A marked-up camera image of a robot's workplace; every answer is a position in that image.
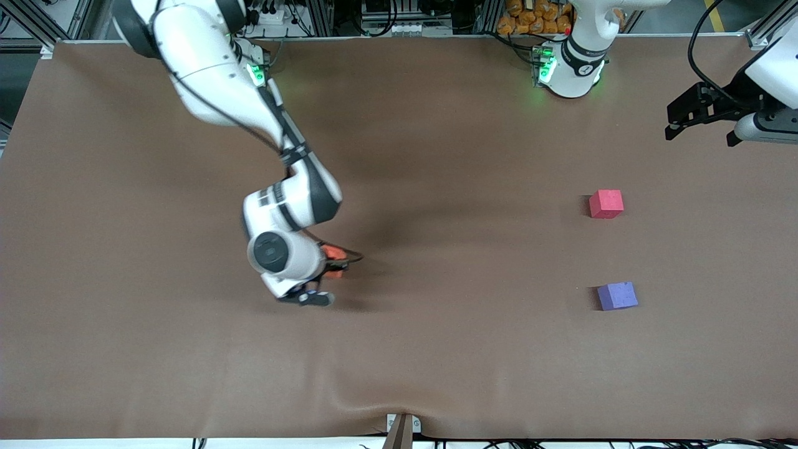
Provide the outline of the orange foam block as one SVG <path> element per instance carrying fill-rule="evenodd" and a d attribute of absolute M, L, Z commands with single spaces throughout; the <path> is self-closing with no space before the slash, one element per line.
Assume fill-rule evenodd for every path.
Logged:
<path fill-rule="evenodd" d="M 347 258 L 347 252 L 345 252 L 342 248 L 338 248 L 333 245 L 323 244 L 322 245 L 323 253 L 325 254 L 325 258 Z M 323 278 L 329 279 L 341 279 L 344 272 L 341 273 L 323 273 Z"/>

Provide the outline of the brown table mat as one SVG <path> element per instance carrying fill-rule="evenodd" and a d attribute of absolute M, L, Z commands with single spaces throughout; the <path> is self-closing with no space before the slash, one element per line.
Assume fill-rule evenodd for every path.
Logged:
<path fill-rule="evenodd" d="M 123 44 L 40 60 L 0 158 L 0 438 L 798 438 L 798 146 L 664 139 L 685 38 L 586 97 L 492 38 L 288 42 L 287 110 L 363 253 L 279 304 L 243 198 L 282 177 Z M 593 219 L 620 190 L 625 211 Z M 602 311 L 632 282 L 639 305 Z"/>

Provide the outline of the red foam block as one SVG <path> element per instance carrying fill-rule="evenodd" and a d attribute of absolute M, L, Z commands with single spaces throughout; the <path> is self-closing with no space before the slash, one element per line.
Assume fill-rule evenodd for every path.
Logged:
<path fill-rule="evenodd" d="M 593 219 L 612 219 L 626 209 L 620 190 L 597 190 L 588 199 L 588 207 Z"/>

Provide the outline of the purple foam block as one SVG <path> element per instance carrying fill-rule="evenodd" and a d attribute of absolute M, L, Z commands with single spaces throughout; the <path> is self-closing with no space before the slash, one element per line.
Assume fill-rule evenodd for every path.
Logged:
<path fill-rule="evenodd" d="M 639 305 L 632 282 L 611 283 L 597 289 L 602 311 L 630 309 Z"/>

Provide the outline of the bag of orange objects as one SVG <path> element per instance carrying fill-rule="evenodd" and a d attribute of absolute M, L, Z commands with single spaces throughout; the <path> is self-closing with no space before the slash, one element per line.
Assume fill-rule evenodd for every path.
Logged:
<path fill-rule="evenodd" d="M 504 7 L 496 25 L 500 35 L 568 35 L 576 18 L 573 5 L 561 0 L 504 0 Z"/>

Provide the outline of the white power strip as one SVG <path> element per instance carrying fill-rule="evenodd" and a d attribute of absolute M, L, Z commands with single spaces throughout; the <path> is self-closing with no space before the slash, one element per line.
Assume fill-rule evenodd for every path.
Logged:
<path fill-rule="evenodd" d="M 253 5 L 247 12 L 248 26 L 283 26 L 287 20 L 287 8 L 283 2 L 267 2 Z"/>

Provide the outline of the aluminium frame profile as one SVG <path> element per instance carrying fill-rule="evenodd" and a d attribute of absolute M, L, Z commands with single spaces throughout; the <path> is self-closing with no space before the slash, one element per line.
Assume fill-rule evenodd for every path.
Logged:
<path fill-rule="evenodd" d="M 51 54 L 80 39 L 102 0 L 0 0 L 0 53 Z"/>
<path fill-rule="evenodd" d="M 798 0 L 780 0 L 777 6 L 746 29 L 746 38 L 753 51 L 764 49 L 783 36 L 798 21 Z"/>

